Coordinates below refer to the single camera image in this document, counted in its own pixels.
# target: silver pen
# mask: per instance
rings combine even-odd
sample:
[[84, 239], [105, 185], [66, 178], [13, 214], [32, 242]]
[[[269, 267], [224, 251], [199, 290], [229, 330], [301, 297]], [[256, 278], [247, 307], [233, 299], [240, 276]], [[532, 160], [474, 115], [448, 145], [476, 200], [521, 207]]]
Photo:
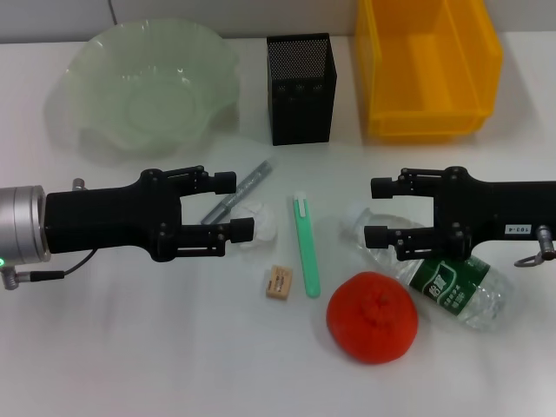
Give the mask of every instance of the silver pen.
[[235, 194], [230, 194], [224, 197], [224, 199], [219, 202], [216, 207], [214, 207], [210, 213], [208, 213], [204, 219], [201, 220], [201, 224], [217, 224], [221, 219], [229, 214], [231, 209], [247, 194], [249, 194], [257, 185], [259, 185], [262, 180], [264, 180], [268, 174], [272, 172], [273, 164], [275, 161], [273, 158], [267, 159], [261, 165], [259, 165], [255, 170], [247, 176], [240, 185], [237, 186]]

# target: pen holder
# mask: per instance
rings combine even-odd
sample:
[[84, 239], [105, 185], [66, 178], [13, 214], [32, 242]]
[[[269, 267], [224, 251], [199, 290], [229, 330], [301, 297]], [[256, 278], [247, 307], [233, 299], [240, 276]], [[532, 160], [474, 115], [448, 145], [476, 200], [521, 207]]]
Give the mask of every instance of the pen holder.
[[272, 143], [328, 142], [336, 90], [330, 36], [272, 36], [267, 47]]

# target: white wall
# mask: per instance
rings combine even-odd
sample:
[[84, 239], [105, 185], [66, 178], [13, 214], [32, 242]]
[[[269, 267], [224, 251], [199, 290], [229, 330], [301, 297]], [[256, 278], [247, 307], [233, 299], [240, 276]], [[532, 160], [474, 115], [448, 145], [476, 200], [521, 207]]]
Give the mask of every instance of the white wall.
[[[498, 30], [556, 30], [556, 0], [485, 2]], [[266, 36], [318, 31], [351, 33], [357, 2], [113, 0], [113, 3], [122, 22], [144, 17], [186, 17], [224, 36]], [[111, 24], [107, 0], [0, 0], [0, 43], [85, 40]]]
[[0, 43], [83, 40], [111, 24], [107, 0], [0, 0]]

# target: robotic arm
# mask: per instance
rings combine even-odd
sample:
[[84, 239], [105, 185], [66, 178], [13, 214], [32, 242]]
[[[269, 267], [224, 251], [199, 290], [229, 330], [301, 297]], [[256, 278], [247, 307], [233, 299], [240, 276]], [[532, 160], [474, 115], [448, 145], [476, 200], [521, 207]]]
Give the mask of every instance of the robotic arm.
[[432, 228], [365, 228], [368, 248], [392, 245], [399, 261], [435, 256], [464, 261], [487, 241], [538, 241], [539, 254], [516, 262], [518, 267], [556, 258], [556, 182], [481, 182], [462, 167], [403, 169], [397, 181], [374, 178], [371, 191], [373, 198], [434, 199]]
[[137, 182], [117, 189], [45, 195], [43, 188], [0, 189], [0, 275], [6, 289], [20, 282], [62, 279], [67, 272], [17, 273], [15, 266], [48, 261], [50, 254], [137, 246], [154, 261], [224, 256], [226, 241], [250, 242], [252, 218], [228, 224], [182, 225], [180, 197], [235, 192], [235, 173], [210, 177], [204, 167], [162, 172], [147, 169]]

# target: red ball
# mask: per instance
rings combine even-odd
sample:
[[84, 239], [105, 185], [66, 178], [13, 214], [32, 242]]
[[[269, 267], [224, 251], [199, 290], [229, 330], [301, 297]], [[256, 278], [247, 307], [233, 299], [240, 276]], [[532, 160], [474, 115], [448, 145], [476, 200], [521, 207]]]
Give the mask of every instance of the red ball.
[[385, 363], [400, 358], [414, 342], [419, 316], [396, 280], [363, 272], [342, 284], [327, 309], [328, 330], [355, 359]]

